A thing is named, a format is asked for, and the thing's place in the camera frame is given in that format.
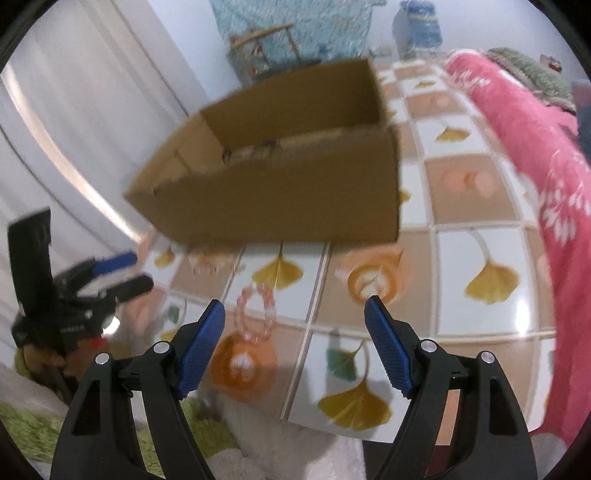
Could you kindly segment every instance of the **metal screw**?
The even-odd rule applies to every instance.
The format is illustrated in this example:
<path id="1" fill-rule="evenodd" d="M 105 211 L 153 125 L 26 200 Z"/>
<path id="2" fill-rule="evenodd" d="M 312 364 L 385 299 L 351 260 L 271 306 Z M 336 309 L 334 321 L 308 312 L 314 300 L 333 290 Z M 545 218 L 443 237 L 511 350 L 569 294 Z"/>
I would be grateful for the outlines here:
<path id="1" fill-rule="evenodd" d="M 480 358 L 482 358 L 482 361 L 486 362 L 487 364 L 492 364 L 495 362 L 495 356 L 490 352 L 482 352 L 480 354 Z"/>
<path id="2" fill-rule="evenodd" d="M 421 342 L 421 348 L 426 352 L 433 353 L 435 350 L 437 350 L 437 344 L 432 340 L 423 340 Z"/>
<path id="3" fill-rule="evenodd" d="M 99 353 L 96 358 L 95 362 L 99 365 L 104 365 L 109 361 L 109 354 L 108 353 Z"/>
<path id="4" fill-rule="evenodd" d="M 170 349 L 170 344 L 168 342 L 158 342 L 154 345 L 154 352 L 156 353 L 166 353 Z"/>

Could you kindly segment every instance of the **blue clip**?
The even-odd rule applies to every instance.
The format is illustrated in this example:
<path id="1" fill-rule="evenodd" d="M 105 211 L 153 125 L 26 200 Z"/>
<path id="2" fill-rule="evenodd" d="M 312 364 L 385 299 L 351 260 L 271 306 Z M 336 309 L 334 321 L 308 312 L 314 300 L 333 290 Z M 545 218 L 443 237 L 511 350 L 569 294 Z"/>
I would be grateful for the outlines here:
<path id="1" fill-rule="evenodd" d="M 98 261 L 95 267 L 92 269 L 92 274 L 95 277 L 107 275 L 109 273 L 113 273 L 114 271 L 131 267 L 137 262 L 138 256 L 133 252 L 127 252 L 126 254 L 117 255 L 117 257 Z"/>
<path id="2" fill-rule="evenodd" d="M 211 308 L 208 308 L 199 319 L 199 330 L 181 358 L 177 391 L 182 398 L 186 398 L 189 392 L 197 389 L 226 324 L 223 303 L 219 300 L 213 300 L 212 303 Z"/>
<path id="3" fill-rule="evenodd" d="M 404 397 L 409 398 L 416 387 L 411 379 L 410 358 L 394 333 L 380 304 L 377 297 L 371 297 L 365 303 L 365 326 L 378 351 L 390 383 L 396 390 L 400 390 Z"/>

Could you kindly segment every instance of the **tiled table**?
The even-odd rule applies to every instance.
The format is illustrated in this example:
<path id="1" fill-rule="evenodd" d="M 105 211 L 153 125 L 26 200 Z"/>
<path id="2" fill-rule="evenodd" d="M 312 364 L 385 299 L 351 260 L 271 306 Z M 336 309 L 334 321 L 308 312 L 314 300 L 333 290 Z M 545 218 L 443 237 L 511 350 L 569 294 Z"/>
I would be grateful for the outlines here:
<path id="1" fill-rule="evenodd" d="M 554 319 L 527 191 L 479 111 L 440 68 L 414 61 L 376 69 L 401 145 L 398 243 L 187 254 L 157 238 L 144 246 L 143 267 L 157 287 L 128 309 L 125 331 L 139 352 L 221 299 L 228 318 L 209 384 L 274 417 L 390 442 L 408 404 L 391 388 L 363 325 L 363 300 L 378 293 L 395 318 L 447 351 L 494 352 L 534 429 L 550 388 Z M 236 321 L 239 297 L 261 279 L 276 320 L 269 301 L 265 320 L 255 289 L 244 323 Z M 451 392 L 442 443 L 457 399 Z"/>

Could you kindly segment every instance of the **cardboard box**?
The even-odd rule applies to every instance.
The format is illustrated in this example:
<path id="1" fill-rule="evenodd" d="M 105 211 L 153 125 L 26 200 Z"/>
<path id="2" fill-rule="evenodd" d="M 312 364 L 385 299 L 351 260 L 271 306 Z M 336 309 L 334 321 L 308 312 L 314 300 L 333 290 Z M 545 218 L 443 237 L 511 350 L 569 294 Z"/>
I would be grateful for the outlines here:
<path id="1" fill-rule="evenodd" d="M 396 241 L 397 142 L 371 65 L 308 67 L 208 106 L 125 197 L 186 245 Z"/>

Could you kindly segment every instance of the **white curtain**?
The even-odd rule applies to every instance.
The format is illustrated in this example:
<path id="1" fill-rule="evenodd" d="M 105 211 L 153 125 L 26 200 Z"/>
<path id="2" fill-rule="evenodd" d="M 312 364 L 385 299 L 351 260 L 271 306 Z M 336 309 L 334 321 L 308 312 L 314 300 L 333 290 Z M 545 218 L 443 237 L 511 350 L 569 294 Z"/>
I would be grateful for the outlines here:
<path id="1" fill-rule="evenodd" d="M 122 192 L 187 113 L 114 4 L 60 0 L 9 65 L 61 153 L 137 232 L 145 232 L 146 221 Z M 38 159 L 31 167 L 44 163 Z"/>
<path id="2" fill-rule="evenodd" d="M 122 192 L 186 118 L 111 0 L 60 0 L 28 32 L 0 84 L 0 361 L 17 312 L 7 224 L 50 206 L 55 271 L 133 248 L 149 225 Z"/>

